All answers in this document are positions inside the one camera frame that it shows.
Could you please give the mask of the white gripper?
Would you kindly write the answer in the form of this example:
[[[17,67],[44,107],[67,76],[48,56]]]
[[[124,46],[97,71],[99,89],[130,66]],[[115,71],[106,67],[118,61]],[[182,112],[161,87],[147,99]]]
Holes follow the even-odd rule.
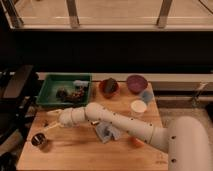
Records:
[[[49,116],[59,116],[59,123],[55,123],[50,125],[44,129],[44,131],[48,131],[54,129],[56,127],[60,127],[61,125],[64,127],[73,127],[78,123],[82,123],[86,121],[85,110],[83,107],[80,108],[67,108],[67,109],[56,109],[51,110],[46,113]]]

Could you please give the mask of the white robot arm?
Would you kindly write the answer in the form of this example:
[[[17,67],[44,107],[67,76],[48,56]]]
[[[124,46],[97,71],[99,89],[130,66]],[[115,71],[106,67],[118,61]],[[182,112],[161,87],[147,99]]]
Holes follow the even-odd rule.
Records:
[[[213,156],[208,134],[202,123],[190,116],[172,121],[167,128],[130,118],[91,102],[85,107],[56,109],[60,126],[73,127],[86,121],[110,123],[121,131],[168,154],[168,171],[213,171]]]

